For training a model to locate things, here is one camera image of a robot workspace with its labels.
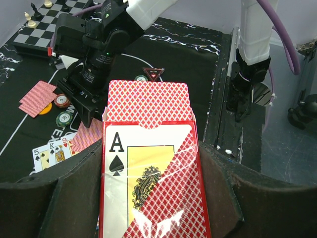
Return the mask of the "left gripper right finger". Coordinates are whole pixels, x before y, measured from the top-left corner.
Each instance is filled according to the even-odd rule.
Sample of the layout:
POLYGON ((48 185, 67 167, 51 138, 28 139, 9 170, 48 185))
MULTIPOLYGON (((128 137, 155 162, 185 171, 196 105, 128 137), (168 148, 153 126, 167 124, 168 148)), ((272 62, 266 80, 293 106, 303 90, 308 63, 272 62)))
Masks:
POLYGON ((315 238, 317 187, 270 178, 199 142, 213 238, 315 238))

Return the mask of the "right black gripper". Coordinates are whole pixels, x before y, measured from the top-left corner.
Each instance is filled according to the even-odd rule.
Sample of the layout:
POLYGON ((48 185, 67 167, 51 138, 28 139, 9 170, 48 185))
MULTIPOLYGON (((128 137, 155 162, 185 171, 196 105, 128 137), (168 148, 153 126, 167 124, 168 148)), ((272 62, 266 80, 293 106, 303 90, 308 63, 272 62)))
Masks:
POLYGON ((144 34, 127 13, 103 13, 95 22, 63 13, 58 17, 53 50, 76 58, 57 86, 90 128, 97 106, 105 99, 106 84, 116 56, 144 34))

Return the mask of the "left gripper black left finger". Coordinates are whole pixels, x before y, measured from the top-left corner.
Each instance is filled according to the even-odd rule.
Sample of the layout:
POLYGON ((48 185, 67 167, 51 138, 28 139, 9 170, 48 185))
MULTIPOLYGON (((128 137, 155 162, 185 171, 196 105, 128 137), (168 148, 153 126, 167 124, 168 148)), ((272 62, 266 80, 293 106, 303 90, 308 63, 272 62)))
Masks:
POLYGON ((100 208, 102 141, 17 182, 0 184, 2 238, 93 238, 100 208))

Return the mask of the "red backed card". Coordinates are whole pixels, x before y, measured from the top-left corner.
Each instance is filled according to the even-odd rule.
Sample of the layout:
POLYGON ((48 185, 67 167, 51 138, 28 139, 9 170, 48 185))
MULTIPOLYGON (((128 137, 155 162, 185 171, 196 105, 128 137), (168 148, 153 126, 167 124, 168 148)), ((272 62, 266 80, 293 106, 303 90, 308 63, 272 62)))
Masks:
POLYGON ((80 123, 78 131, 72 139, 72 149, 81 152, 102 138, 103 122, 93 119, 89 128, 80 123))

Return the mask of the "green chip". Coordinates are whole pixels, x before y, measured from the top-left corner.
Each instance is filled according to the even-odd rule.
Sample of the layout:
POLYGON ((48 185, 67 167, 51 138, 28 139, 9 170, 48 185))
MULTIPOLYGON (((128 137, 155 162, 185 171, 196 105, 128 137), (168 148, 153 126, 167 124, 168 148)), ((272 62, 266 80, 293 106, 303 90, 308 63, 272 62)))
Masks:
POLYGON ((72 121, 73 121, 73 114, 68 111, 59 113, 55 119, 56 125, 60 127, 66 127, 70 125, 72 121))
POLYGON ((135 77, 134 79, 135 81, 142 81, 142 82, 147 82, 148 81, 148 78, 144 75, 138 75, 135 77))

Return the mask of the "red chip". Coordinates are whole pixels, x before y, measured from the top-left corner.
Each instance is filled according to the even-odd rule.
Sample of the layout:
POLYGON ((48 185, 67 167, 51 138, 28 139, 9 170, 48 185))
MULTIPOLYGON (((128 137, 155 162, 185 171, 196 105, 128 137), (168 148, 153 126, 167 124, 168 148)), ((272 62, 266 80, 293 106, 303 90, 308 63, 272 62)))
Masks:
POLYGON ((67 108, 71 102, 64 94, 59 94, 56 96, 54 104, 59 108, 67 108))

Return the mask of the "nine of hearts card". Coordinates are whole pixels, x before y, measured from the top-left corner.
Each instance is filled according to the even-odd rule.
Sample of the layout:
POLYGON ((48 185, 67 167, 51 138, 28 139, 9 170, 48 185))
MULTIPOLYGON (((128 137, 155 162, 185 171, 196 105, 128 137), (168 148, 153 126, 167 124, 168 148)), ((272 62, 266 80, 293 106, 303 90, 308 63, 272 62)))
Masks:
POLYGON ((74 156, 74 155, 76 155, 78 153, 78 152, 76 152, 73 149, 72 140, 75 137, 75 135, 76 135, 76 133, 72 133, 72 134, 63 136, 61 138, 61 140, 62 140, 62 148, 63 148, 64 155, 65 155, 66 159, 68 159, 68 158, 70 158, 70 157, 72 157, 72 156, 74 156))

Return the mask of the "yellow big blind button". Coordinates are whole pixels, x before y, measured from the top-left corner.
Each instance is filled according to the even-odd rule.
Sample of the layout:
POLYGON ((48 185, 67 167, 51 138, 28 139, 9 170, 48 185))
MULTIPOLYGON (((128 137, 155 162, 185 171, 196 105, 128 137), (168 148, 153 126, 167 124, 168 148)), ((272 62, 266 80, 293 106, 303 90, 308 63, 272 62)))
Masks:
POLYGON ((52 108, 53 108, 53 104, 52 104, 52 103, 48 104, 48 105, 39 113, 39 115, 45 115, 45 114, 49 113, 49 112, 52 110, 52 108))

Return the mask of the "king of spades card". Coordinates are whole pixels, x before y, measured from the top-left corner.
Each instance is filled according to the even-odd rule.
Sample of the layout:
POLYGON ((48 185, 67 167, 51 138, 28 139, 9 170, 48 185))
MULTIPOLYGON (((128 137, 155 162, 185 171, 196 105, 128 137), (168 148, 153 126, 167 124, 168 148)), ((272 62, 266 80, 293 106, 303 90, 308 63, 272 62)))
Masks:
POLYGON ((49 165, 56 165, 66 160, 66 153, 63 149, 62 141, 54 141, 48 143, 49 145, 49 165))

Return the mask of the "red cards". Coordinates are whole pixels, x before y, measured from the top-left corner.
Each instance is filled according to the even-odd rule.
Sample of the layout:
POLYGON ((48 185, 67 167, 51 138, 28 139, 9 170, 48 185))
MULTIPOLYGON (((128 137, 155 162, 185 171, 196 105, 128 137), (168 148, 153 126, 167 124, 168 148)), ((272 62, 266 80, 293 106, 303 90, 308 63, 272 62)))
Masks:
POLYGON ((20 101, 19 109, 35 118, 56 97, 56 86, 39 81, 20 101))

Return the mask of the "five of spades card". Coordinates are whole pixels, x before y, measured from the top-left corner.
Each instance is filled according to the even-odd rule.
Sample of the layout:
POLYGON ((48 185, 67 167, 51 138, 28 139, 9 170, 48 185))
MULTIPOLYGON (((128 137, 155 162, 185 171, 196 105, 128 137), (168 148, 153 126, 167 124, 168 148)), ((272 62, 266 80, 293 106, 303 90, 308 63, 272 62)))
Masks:
POLYGON ((42 170, 50 167, 50 152, 48 144, 34 148, 32 150, 32 156, 36 173, 41 172, 42 170))

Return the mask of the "red playing card deck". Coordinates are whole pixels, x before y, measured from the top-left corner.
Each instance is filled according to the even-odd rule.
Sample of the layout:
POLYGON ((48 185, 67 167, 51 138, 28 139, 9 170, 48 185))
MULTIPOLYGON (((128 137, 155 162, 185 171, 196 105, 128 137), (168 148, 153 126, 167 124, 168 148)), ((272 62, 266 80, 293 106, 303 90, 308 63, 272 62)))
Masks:
POLYGON ((209 238, 185 83, 114 80, 103 123, 102 238, 209 238))

